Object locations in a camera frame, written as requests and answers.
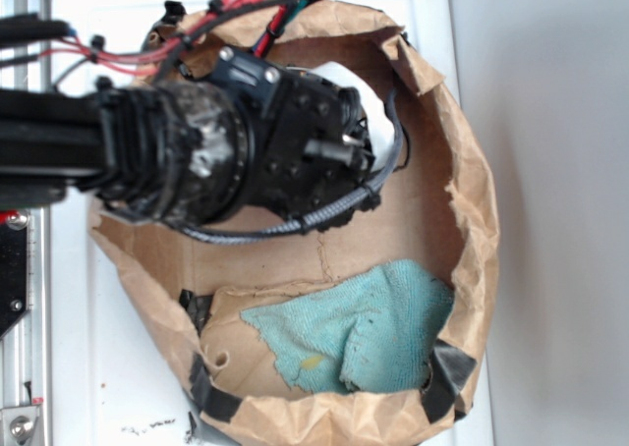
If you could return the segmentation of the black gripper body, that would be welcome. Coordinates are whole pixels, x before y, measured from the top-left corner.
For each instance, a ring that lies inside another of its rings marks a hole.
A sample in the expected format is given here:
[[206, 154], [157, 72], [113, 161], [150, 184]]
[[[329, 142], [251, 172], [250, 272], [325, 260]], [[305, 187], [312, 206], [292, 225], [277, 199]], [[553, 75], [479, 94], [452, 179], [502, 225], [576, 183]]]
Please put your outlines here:
[[235, 205], [287, 220], [347, 195], [378, 171], [360, 95], [310, 71], [223, 47], [212, 84], [237, 107], [250, 139]]

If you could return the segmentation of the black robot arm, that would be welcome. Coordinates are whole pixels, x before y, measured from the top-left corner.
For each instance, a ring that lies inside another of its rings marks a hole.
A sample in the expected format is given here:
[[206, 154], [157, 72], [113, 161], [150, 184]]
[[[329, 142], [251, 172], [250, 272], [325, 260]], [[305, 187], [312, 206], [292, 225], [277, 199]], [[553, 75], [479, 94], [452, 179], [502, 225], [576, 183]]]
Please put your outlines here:
[[1, 207], [95, 195], [117, 217], [195, 232], [247, 206], [307, 227], [376, 204], [392, 127], [339, 64], [300, 73], [222, 47], [202, 78], [82, 97], [3, 90]]

